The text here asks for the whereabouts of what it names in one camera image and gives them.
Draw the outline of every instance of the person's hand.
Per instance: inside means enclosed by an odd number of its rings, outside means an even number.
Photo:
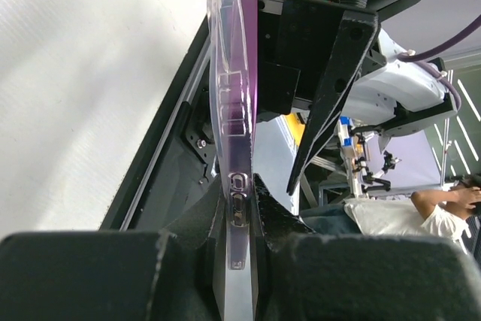
[[[457,189],[458,203],[463,207],[472,210],[476,203],[481,202],[481,189],[479,187]]]

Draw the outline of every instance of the screw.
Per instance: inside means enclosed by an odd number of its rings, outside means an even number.
[[[207,142],[204,141],[203,139],[199,139],[197,140],[197,147],[201,150],[202,148],[204,148],[205,146],[207,146]]]

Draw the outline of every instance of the jeans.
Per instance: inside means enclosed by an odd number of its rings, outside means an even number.
[[[304,223],[322,235],[360,235],[357,223],[349,217],[343,204],[330,204],[301,212]]]

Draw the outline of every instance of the clear phone case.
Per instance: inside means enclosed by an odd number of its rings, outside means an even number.
[[[244,19],[244,11],[249,16]],[[244,269],[254,195],[257,0],[208,0],[210,115],[227,200],[228,267]]]

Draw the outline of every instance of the shirt sleeve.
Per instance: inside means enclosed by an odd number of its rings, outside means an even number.
[[[433,236],[458,240],[467,228],[467,223],[454,214],[436,206],[433,213],[424,221],[421,227]]]

